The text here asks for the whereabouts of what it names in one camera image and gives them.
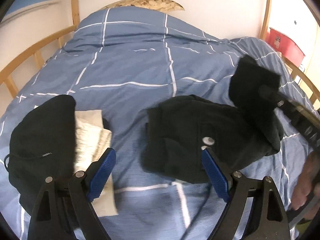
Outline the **person's right hand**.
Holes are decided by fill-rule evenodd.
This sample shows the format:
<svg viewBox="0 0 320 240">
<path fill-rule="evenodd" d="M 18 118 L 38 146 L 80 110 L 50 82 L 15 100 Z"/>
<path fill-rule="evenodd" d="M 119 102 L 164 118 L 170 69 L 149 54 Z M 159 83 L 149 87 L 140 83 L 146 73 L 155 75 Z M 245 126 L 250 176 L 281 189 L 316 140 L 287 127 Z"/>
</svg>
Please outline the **person's right hand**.
<svg viewBox="0 0 320 240">
<path fill-rule="evenodd" d="M 297 184 L 294 188 L 291 198 L 292 209 L 298 210 L 303 206 L 311 192 L 319 199 L 319 183 L 315 186 L 312 185 L 312 181 L 315 179 L 318 172 L 319 157 L 316 152 L 311 152 L 306 159 L 302 172 L 299 175 Z"/>
</svg>

